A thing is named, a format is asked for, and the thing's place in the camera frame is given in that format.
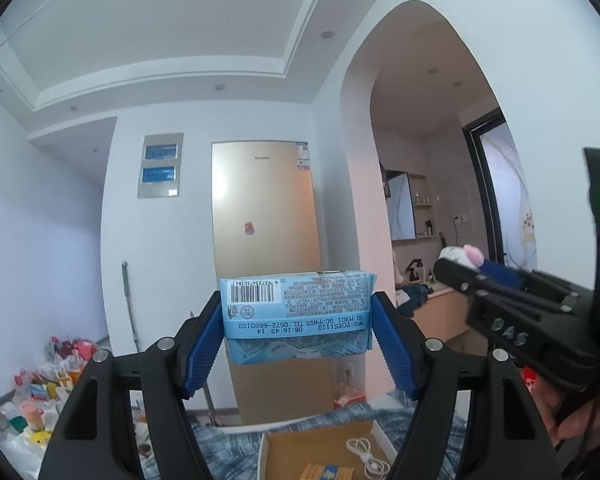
barcode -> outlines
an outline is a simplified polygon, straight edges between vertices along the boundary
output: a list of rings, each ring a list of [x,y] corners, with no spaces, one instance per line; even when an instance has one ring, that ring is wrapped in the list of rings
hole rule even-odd
[[[273,303],[273,283],[232,283],[231,303]]]

plaid bed sheet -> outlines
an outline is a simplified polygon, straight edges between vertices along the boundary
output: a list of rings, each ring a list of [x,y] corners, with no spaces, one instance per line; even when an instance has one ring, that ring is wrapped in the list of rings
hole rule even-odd
[[[340,426],[359,420],[375,419],[394,444],[395,449],[399,450],[413,419],[415,403],[410,400],[407,402],[406,397],[401,395],[400,392],[397,392],[394,396],[405,404],[403,409],[374,410],[366,402],[358,402],[340,410],[312,416],[299,422],[269,430],[267,433],[305,431],[313,428]],[[193,424],[192,428],[200,446],[200,451],[205,457],[209,471],[215,480],[256,479],[262,431],[224,433],[218,428],[199,424]],[[454,416],[438,480],[453,480],[455,478],[465,433],[465,421]],[[155,460],[144,462],[143,469],[146,480],[158,480],[160,478]]]

blue plastic package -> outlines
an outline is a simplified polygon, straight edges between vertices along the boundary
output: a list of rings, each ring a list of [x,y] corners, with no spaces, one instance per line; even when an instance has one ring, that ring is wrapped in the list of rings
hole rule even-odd
[[[305,272],[220,280],[231,361],[341,357],[371,350],[368,272]]]

pile of clutter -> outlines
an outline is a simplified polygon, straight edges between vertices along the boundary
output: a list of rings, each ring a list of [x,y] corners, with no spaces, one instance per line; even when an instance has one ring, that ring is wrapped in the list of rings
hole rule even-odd
[[[13,378],[13,399],[0,406],[0,448],[26,479],[38,477],[42,457],[69,394],[98,346],[84,338],[45,348],[46,362],[36,370],[20,370]]]

ceiling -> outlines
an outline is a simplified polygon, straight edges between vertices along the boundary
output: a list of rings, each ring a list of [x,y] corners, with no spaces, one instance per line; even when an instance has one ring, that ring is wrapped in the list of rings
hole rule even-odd
[[[280,58],[302,1],[51,0],[9,44],[41,89],[153,59]],[[16,2],[2,30],[13,30],[39,4]]]
[[[449,22],[431,7],[419,12],[428,16],[428,23],[417,30],[400,26],[399,13],[388,16],[392,23],[383,23],[392,30],[392,46],[384,53],[371,94],[375,129],[425,134],[493,94]]]
[[[310,103],[375,1],[14,0],[0,102],[32,133],[156,102]]]
[[[116,118],[91,121],[41,137],[34,144],[72,170],[104,188]]]

